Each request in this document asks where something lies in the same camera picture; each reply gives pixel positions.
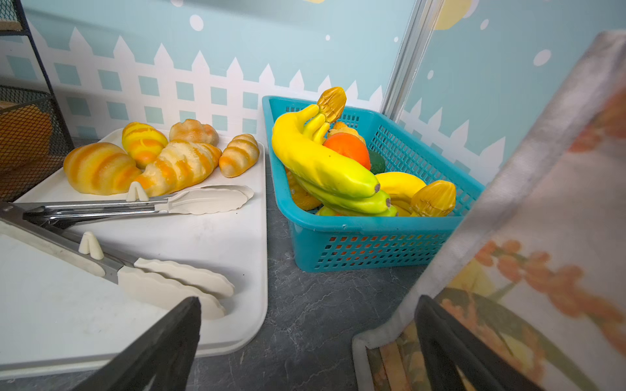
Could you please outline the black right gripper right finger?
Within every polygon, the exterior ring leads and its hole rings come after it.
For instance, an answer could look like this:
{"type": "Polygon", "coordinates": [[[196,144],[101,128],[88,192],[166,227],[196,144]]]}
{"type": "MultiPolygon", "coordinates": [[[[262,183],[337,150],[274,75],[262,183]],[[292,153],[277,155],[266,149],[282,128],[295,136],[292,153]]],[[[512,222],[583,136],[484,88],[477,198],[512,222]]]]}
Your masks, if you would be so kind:
{"type": "Polygon", "coordinates": [[[431,297],[420,296],[414,315],[425,369],[433,390],[539,390],[453,318],[431,297]]]}

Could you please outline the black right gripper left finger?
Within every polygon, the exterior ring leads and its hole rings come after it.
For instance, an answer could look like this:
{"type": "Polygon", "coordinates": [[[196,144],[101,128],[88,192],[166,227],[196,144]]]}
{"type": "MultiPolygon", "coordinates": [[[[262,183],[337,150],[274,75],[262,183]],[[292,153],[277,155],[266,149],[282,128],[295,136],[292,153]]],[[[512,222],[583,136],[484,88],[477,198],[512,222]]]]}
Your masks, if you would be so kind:
{"type": "Polygon", "coordinates": [[[201,303],[188,297],[76,390],[184,390],[197,352],[201,303]]]}

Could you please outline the canvas tote bag yellow handles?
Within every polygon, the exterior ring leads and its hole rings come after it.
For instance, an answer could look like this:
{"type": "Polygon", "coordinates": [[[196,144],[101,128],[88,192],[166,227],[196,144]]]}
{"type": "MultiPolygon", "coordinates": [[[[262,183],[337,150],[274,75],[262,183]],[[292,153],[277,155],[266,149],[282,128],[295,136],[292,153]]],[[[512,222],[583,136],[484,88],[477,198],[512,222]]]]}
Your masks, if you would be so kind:
{"type": "Polygon", "coordinates": [[[625,33],[594,39],[391,318],[352,341],[361,390],[433,390],[420,296],[539,390],[625,387],[625,33]]]}

